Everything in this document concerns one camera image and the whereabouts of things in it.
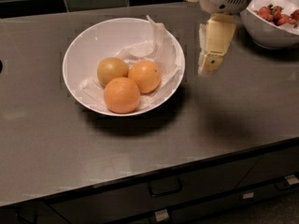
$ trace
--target drawer handle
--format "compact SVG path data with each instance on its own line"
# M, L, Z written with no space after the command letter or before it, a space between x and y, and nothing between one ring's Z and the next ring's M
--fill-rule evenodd
M299 180L296 175L287 175L284 178L285 180L283 182L275 184L277 190L284 191L284 190L294 189L298 187Z
M171 189L171 190L160 192L160 193L154 193L152 190L152 187L149 183L149 195L153 198L160 198L160 197L167 196L170 194L178 193L178 192L182 191L183 186L182 186L179 178L177 179L177 182L178 182L178 187L176 189Z

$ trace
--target napkin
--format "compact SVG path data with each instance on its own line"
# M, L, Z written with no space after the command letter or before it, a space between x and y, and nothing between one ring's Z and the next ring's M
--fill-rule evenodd
M124 47L114 55L124 60L129 67L140 60L150 60L157 63L161 69L161 84L154 92L141 95L138 109L145 108L155 103L158 99L163 98L165 85L171 81L180 68L179 55L176 53L174 38L162 23L154 22L150 16L147 16L147 19L152 29L151 40ZM78 88L97 101L100 105L98 108L102 109L105 107L103 100L104 88L92 75L82 80Z

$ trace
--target gray countertop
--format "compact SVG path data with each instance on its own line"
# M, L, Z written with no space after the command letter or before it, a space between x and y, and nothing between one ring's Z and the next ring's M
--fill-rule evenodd
M64 53L119 17L163 22L182 46L175 94L147 114L96 114L67 92ZM238 26L221 69L197 76L198 5L125 7L0 20L0 205L242 152L298 136L299 52L265 50Z

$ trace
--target white bowl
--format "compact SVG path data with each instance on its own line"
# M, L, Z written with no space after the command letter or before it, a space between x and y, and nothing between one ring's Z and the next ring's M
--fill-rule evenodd
M263 48L284 49L299 44L298 32L286 30L285 26L291 26L289 24L278 27L259 17L249 7L240 16L253 41Z
M152 29L146 20L121 18L103 21L82 32L69 46L64 56L63 76L66 87L75 99L85 107L104 115L127 117L139 115L156 108L168 100L178 88L185 70L185 58L179 42L173 39L179 70L165 86L163 91L155 94L152 104L138 108L129 114L117 114L109 111L103 102L98 102L86 92L79 89L86 77L96 79L99 62L114 56L119 50L133 44L152 39Z

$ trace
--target orange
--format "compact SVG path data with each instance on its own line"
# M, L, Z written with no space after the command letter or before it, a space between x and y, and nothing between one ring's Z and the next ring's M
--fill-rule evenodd
M108 57L102 60L97 67L97 78L102 86L113 78L127 77L129 66L123 60L116 57Z
M126 114L137 109L140 91L136 83L128 77L112 79L104 89L104 101L109 110Z
M141 93L149 93L159 86L161 71L156 63L142 60L131 67L128 77L137 84Z

